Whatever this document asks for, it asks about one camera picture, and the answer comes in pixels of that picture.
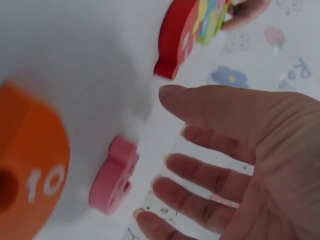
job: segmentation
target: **strawberry print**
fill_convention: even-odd
[[[279,49],[282,49],[286,43],[285,34],[279,28],[274,26],[268,27],[264,32],[264,36],[268,43],[278,47]]]

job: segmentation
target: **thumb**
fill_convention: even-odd
[[[159,90],[161,104],[187,124],[214,130],[253,148],[292,116],[287,109],[300,98],[303,95],[298,93],[222,85],[165,85]]]

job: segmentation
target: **pink wooden piece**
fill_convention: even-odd
[[[129,178],[133,175],[138,160],[137,146],[117,136],[93,183],[90,205],[105,214],[113,214],[131,189]]]

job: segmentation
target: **finger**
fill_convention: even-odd
[[[248,14],[247,12],[242,12],[243,9],[238,12],[234,10],[233,18],[223,23],[221,30],[223,31],[232,31],[238,29],[255,19],[255,14]]]
[[[286,110],[300,99],[297,96],[222,85],[166,85],[159,90],[162,105],[188,125],[214,130],[254,149],[286,120]]]
[[[264,12],[270,3],[269,1],[236,0],[232,4],[235,5],[233,6],[233,18],[226,21],[221,27],[225,31],[231,31],[250,23]]]
[[[240,204],[251,177],[230,169],[206,164],[183,154],[172,154],[165,162],[179,177]]]
[[[219,234],[236,212],[235,208],[197,196],[166,177],[154,182],[153,192],[169,207]]]
[[[133,216],[140,230],[149,240],[196,240],[183,235],[153,212],[137,209]]]
[[[216,131],[188,125],[181,135],[200,147],[221,152],[244,163],[255,164],[256,153],[253,148]]]

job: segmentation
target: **blue flower print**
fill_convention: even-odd
[[[244,73],[227,66],[219,66],[216,72],[211,73],[211,78],[220,85],[241,89],[250,88],[247,84],[248,78]]]

